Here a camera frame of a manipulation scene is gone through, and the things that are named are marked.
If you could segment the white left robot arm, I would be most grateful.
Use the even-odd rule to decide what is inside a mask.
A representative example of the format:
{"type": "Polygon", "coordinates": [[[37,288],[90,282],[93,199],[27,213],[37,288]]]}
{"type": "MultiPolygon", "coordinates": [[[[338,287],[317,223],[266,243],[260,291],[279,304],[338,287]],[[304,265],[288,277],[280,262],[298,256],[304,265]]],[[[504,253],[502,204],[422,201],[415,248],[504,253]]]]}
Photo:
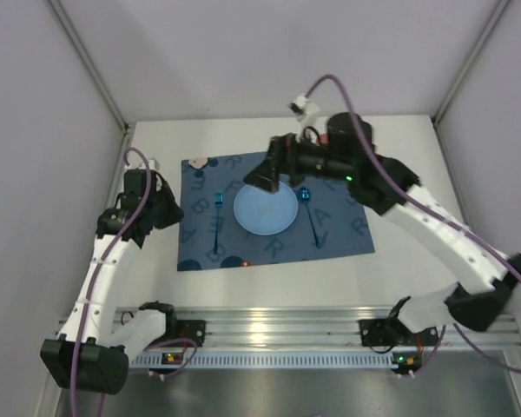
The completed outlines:
{"type": "Polygon", "coordinates": [[[82,391],[118,394],[130,363],[150,348],[181,347],[176,362],[181,372],[201,345],[179,330],[174,307],[159,301],[145,302],[128,323],[114,328],[130,267],[145,240],[184,216],[156,159],[137,155],[141,163],[126,166],[122,191],[97,218],[93,253],[75,305],[58,335],[40,350],[49,374],[72,398],[82,391]]]}

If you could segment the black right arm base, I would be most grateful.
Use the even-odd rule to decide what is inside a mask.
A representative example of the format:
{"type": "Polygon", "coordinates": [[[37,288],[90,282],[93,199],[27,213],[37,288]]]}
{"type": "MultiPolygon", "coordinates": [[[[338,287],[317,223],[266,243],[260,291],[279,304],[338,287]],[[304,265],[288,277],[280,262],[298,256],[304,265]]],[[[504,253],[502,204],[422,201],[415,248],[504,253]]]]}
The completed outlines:
{"type": "Polygon", "coordinates": [[[414,333],[399,321],[389,318],[360,320],[359,333],[361,345],[380,354],[388,353],[393,348],[434,347],[439,339],[436,328],[414,333]]]}

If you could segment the light blue plate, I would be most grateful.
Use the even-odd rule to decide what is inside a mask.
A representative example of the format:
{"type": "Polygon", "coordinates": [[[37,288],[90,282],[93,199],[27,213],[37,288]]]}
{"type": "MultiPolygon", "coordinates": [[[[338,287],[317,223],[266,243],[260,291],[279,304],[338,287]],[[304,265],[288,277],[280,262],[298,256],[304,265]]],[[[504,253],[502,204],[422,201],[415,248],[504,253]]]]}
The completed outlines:
{"type": "Polygon", "coordinates": [[[244,185],[234,198],[234,217],[253,235],[277,235],[296,219],[299,203],[293,190],[280,182],[279,190],[270,194],[244,185]]]}

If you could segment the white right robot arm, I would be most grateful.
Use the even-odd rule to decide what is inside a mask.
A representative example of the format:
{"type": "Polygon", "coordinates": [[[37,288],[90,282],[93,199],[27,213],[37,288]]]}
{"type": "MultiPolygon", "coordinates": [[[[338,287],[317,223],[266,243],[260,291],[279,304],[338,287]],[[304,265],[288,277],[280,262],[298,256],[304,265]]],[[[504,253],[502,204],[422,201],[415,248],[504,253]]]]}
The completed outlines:
{"type": "Polygon", "coordinates": [[[356,202],[405,230],[455,278],[427,295],[400,299],[388,316],[388,328],[400,335],[444,325],[487,331],[521,282],[521,254],[491,248],[438,204],[404,163],[379,154],[373,126],[360,116],[330,116],[326,142],[307,138],[308,130],[303,126],[298,133],[272,137],[246,183],[268,193],[278,191],[282,175],[292,186],[308,177],[345,183],[356,202]]]}

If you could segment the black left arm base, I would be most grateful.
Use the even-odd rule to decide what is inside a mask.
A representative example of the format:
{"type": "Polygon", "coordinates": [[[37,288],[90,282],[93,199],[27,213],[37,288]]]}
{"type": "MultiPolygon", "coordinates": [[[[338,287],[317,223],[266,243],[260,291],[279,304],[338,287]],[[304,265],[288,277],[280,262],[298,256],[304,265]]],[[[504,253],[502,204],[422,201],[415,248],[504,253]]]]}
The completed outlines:
{"type": "Polygon", "coordinates": [[[173,341],[170,347],[191,347],[189,340],[194,341],[200,348],[206,338],[207,323],[204,320],[177,320],[176,324],[165,334],[160,341],[173,341]]]}

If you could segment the blue metallic fork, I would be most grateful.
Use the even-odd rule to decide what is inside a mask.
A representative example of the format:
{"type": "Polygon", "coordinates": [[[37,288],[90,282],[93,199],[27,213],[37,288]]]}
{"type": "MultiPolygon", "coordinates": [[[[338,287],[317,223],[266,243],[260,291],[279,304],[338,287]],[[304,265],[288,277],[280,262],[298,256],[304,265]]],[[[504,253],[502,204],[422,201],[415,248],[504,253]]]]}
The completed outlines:
{"type": "Polygon", "coordinates": [[[214,246],[213,253],[218,254],[218,235],[220,231],[221,209],[223,207],[224,197],[220,190],[214,193],[214,208],[215,208],[215,232],[214,232],[214,246]]]}

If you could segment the blue letter-print placemat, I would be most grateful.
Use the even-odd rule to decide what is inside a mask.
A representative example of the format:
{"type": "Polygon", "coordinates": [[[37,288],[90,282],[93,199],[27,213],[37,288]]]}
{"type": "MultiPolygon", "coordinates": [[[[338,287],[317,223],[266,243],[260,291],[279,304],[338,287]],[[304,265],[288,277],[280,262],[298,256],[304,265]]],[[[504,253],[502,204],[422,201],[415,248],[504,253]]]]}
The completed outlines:
{"type": "Polygon", "coordinates": [[[301,185],[311,193],[310,209],[320,239],[317,249],[305,207],[295,193],[299,210],[293,224],[270,236],[253,235],[234,217],[234,198],[246,185],[243,178],[261,163],[261,152],[187,159],[181,163],[181,208],[177,268],[180,271],[238,268],[297,261],[333,259],[374,253],[366,212],[334,180],[307,178],[301,185]],[[224,197],[218,254],[213,253],[214,193],[224,197]]]}

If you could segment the blue metallic spoon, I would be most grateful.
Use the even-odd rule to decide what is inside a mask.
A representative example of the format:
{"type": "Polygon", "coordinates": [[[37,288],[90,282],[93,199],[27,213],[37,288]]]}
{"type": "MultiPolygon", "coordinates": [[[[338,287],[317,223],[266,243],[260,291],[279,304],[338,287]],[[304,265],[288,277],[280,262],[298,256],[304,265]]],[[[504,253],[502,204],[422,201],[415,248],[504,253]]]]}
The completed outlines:
{"type": "Polygon", "coordinates": [[[308,216],[311,230],[313,233],[313,240],[314,240],[315,247],[317,249],[320,249],[321,248],[320,239],[316,232],[316,228],[314,226],[314,221],[313,221],[313,215],[312,215],[312,212],[310,209],[310,202],[311,202],[310,190],[307,189],[306,187],[301,187],[297,192],[297,197],[298,197],[299,202],[305,207],[305,210],[307,212],[307,216],[308,216]]]}

